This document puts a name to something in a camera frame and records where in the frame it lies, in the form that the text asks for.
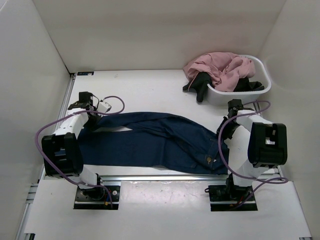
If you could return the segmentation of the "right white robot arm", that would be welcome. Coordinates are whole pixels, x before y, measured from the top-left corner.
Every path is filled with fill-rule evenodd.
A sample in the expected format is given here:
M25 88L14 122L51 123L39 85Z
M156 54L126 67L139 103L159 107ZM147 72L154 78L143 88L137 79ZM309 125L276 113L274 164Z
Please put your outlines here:
M228 115L223 118L217 130L218 152L230 171L224 193L230 200L236 200L250 191L252 183L260 175L287 162L287 127L264 119L259 111L245 107L240 99L232 99L227 105ZM237 170L233 170L224 157L222 143L231 139L240 126L250 133L247 160Z

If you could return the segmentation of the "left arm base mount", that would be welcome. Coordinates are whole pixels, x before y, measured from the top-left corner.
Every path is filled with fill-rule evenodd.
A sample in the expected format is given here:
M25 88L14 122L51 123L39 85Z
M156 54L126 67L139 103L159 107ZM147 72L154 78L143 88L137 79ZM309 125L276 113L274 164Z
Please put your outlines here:
M121 195L120 181L104 181L111 197L101 187L81 189L77 187L73 208L75 210L118 210Z

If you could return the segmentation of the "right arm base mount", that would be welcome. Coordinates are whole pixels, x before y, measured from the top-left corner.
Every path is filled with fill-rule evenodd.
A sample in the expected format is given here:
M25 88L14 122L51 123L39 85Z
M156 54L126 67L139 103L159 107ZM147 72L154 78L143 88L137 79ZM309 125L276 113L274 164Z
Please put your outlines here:
M257 211L253 188L227 185L209 185L204 189L208 194L211 212Z

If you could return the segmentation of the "dark blue denim trousers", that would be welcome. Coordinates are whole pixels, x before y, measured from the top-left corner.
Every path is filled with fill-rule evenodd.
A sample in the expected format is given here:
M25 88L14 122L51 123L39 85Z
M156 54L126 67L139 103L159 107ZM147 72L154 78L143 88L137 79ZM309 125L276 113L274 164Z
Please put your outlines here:
M94 130L84 128L77 142L86 165L164 167L196 175L226 175L225 143L204 126L183 116L129 112L104 116Z

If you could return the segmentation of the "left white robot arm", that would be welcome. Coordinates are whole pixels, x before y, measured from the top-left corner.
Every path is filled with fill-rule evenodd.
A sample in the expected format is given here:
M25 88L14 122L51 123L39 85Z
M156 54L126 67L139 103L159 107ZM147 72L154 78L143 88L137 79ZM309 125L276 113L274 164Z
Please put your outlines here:
M84 167L84 159L78 136L84 128L93 130L101 119L94 105L96 96L84 91L78 101L72 103L62 119L60 127L41 139L41 154L44 156L45 173L50 177L64 178L76 185L84 195L100 200L106 194L101 177Z

